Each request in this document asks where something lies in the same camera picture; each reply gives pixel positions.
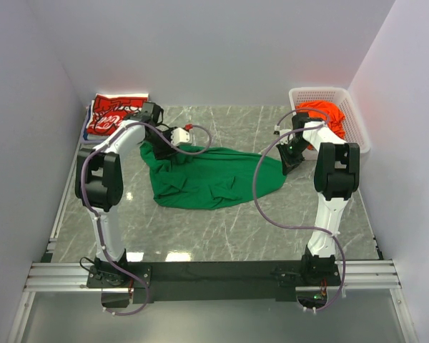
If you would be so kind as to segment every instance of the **white wall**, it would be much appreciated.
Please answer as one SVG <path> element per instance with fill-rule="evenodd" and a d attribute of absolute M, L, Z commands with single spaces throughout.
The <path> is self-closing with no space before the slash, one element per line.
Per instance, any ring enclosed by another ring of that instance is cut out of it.
<path fill-rule="evenodd" d="M 28 0 L 84 103 L 289 104 L 348 87 L 393 0 Z"/>
<path fill-rule="evenodd" d="M 397 0 L 350 91 L 372 141 L 361 189 L 429 342 L 429 0 Z"/>
<path fill-rule="evenodd" d="M 0 0 L 0 342 L 51 233 L 81 110 L 29 6 Z"/>

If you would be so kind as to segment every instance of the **gray floor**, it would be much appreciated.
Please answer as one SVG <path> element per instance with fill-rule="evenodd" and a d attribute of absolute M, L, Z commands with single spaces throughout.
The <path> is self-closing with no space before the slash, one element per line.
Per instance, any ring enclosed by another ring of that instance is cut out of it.
<path fill-rule="evenodd" d="M 164 122 L 201 124 L 213 133 L 214 146 L 260 153 L 276 138 L 274 125 L 287 110 L 285 106 L 171 106 L 166 107 Z M 196 138 L 198 145 L 206 142 L 203 132 L 197 132 Z M 279 158 L 276 149 L 270 156 Z M 268 224 L 252 202 L 214 211 L 159 207 L 152 199 L 148 168 L 138 148 L 122 160 L 122 167 L 120 229 L 127 251 L 144 253 L 144 261 L 300 259 L 310 238 L 310 232 L 290 232 Z M 288 175 L 283 188 L 261 198 L 265 212 L 281 223 L 313 225 L 317 210 L 314 168 L 314 161 L 305 161 Z M 345 209 L 340 232 L 347 259 L 378 258 L 358 193 Z M 77 262 L 94 255 L 92 224 L 71 184 L 52 261 Z"/>
<path fill-rule="evenodd" d="M 129 317 L 100 294 L 37 293 L 22 342 L 404 342 L 388 290 L 347 291 L 316 316 L 273 300 L 156 302 Z"/>

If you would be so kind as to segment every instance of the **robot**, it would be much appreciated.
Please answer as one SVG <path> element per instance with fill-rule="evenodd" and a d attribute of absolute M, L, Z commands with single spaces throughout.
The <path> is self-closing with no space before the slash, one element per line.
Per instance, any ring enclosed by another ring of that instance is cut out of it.
<path fill-rule="evenodd" d="M 344 270 L 340 276 L 335 262 L 337 240 L 334 237 L 339 233 L 343 209 L 358 189 L 360 149 L 356 143 L 347 143 L 336 136 L 322 119 L 309 117 L 304 110 L 300 109 L 293 116 L 292 131 L 275 127 L 275 133 L 280 135 L 277 148 L 283 174 L 290 173 L 304 161 L 302 152 L 309 144 L 318 151 L 314 177 L 319 199 L 316 230 L 299 261 L 128 262 L 117 212 L 124 190 L 121 160 L 143 141 L 151 143 L 157 159 L 168 159 L 183 152 L 178 146 L 192 143 L 191 128 L 197 125 L 167 126 L 162 131 L 159 128 L 163 109 L 147 102 L 140 112 L 125 118 L 105 142 L 92 149 L 80 149 L 75 193 L 88 209 L 97 242 L 87 287 L 126 290 L 102 297 L 104 309 L 119 314 L 111 308 L 126 307 L 131 302 L 143 304 L 131 312 L 136 313 L 146 303 L 175 300 L 276 299 L 288 302 L 297 299 L 295 287 L 340 286 Z"/>

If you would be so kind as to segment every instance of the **marble table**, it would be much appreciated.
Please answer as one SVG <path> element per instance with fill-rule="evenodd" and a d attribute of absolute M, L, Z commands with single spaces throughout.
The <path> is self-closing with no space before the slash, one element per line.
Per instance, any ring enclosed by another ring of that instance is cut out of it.
<path fill-rule="evenodd" d="M 261 153 L 276 136 L 277 120 L 288 106 L 166 106 L 164 122 L 201 124 L 213 134 L 213 146 Z M 206 143 L 203 131 L 197 145 Z M 279 159 L 277 149 L 270 156 Z M 317 195 L 313 186 L 315 161 L 304 161 L 287 176 L 283 187 L 260 203 L 275 221 L 313 225 Z M 152 198 L 147 165 L 137 147 L 122 160 L 124 196 L 119 228 L 129 258 L 229 261 L 300 259 L 311 232 L 284 230 L 268 224 L 253 202 L 224 209 L 186 210 L 158 206 Z M 53 262 L 93 258 L 94 230 L 81 201 L 74 196 L 74 175 L 62 213 Z M 347 259 L 377 259 L 375 240 L 359 192 L 353 194 L 340 223 L 340 242 Z"/>

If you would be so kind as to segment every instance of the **plastic laundry basket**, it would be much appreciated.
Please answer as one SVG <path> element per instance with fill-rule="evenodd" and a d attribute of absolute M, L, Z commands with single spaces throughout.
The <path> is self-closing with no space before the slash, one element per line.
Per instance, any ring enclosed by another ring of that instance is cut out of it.
<path fill-rule="evenodd" d="M 293 88 L 289 91 L 289 99 L 292 109 L 307 101 L 325 100 L 334 103 L 345 114 L 345 120 L 342 122 L 345 130 L 345 141 L 359 144 L 361 158 L 370 150 L 363 121 L 355 110 L 351 96 L 346 89 L 336 87 Z M 316 159 L 317 152 L 306 149 L 303 156 L 306 159 Z"/>

